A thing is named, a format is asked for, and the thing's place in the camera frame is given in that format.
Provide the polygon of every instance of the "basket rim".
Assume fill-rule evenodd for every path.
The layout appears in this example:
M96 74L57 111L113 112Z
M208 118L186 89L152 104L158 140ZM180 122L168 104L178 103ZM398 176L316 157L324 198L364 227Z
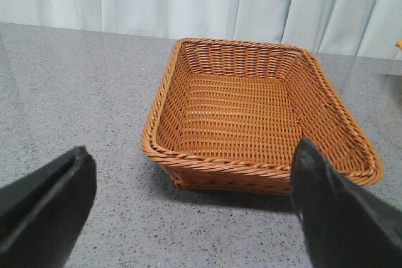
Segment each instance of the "basket rim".
M368 161L369 169L367 171L341 171L338 169L337 171L344 174L350 180L359 185L370 185L381 180L384 174L383 163L381 162L370 140L354 119L343 100L339 97L336 90L333 88L326 74L323 72L319 61L308 50L302 47L281 43L263 43L212 38L182 38L177 40L171 50L170 58L166 64L165 72L152 102L141 136L141 146L143 151L153 161L162 166L169 166L171 169L181 167L192 169L194 171L208 171L209 173L266 176L270 179L278 180L290 179L290 165L255 163L225 158L208 158L194 154L172 151L159 146L156 143L156 132L159 126L161 113L164 109L167 91L170 88L171 78L175 71L175 63L177 61L181 46L188 43L198 45L236 45L244 46L246 48L285 49L297 51L300 55L303 55L307 59L308 64L317 71L320 85L325 90L327 97L335 105L336 111L339 114L342 114L343 122L350 126L348 127L348 129L351 129L350 134L354 136L355 139L359 139L363 153L366 157L366 161Z

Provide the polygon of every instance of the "wicker basket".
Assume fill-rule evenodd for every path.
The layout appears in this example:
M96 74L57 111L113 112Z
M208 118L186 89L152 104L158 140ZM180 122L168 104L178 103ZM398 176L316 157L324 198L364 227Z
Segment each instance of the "wicker basket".
M172 49L141 142L179 188L288 195L302 137L355 183L383 176L377 153L311 53L186 38Z

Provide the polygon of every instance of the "brown wicker basket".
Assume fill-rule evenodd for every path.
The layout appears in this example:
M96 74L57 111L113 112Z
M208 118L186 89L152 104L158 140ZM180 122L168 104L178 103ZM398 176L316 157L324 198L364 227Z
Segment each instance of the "brown wicker basket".
M288 195L302 137L355 183L383 176L376 151L311 53L186 38L172 49L141 142L179 188Z

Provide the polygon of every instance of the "curtain fold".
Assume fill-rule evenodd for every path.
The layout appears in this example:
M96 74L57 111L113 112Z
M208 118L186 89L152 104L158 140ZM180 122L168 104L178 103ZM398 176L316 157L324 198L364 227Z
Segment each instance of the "curtain fold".
M0 0L0 21L402 59L402 0Z

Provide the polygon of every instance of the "granite countertop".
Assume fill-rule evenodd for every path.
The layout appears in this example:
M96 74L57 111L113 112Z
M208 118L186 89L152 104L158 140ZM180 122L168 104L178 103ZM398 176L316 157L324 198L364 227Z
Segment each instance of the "granite countertop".
M179 191L140 137L173 40L0 23L0 186L85 144L98 190L66 267L311 267L287 197ZM402 208L402 61L316 54Z

